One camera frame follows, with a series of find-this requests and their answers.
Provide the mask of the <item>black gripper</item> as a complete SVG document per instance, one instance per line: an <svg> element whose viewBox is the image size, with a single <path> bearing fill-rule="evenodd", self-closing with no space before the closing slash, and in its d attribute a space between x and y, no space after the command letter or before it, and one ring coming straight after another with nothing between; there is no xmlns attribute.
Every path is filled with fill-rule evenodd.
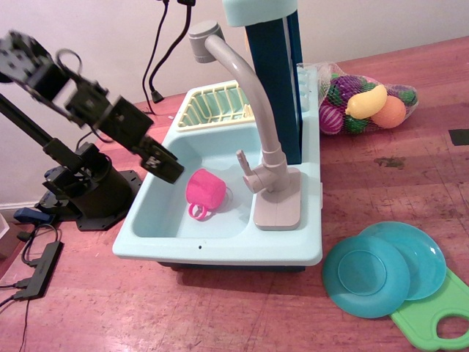
<svg viewBox="0 0 469 352"><path fill-rule="evenodd" d="M132 153L139 154L141 166L152 175L176 183L185 168L177 157L147 135L152 120L123 97L111 103L108 90L97 83L82 81L65 104L79 125L101 131Z"/></svg>

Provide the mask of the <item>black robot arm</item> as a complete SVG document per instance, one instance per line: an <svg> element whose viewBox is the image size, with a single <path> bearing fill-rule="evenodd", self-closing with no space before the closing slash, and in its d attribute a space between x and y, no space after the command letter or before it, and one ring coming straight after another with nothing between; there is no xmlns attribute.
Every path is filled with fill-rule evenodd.
<svg viewBox="0 0 469 352"><path fill-rule="evenodd" d="M167 183L184 171L177 157L148 135L152 120L147 115L124 98L110 103L107 89L70 70L27 34L10 31L1 39L1 82L17 84L79 127L104 133ZM74 221L81 231L107 230L127 215L141 187L133 170L118 172L93 143L71 150L5 97L1 113L58 164L45 173L47 193L22 215L34 219L41 212L48 221Z"/></svg>

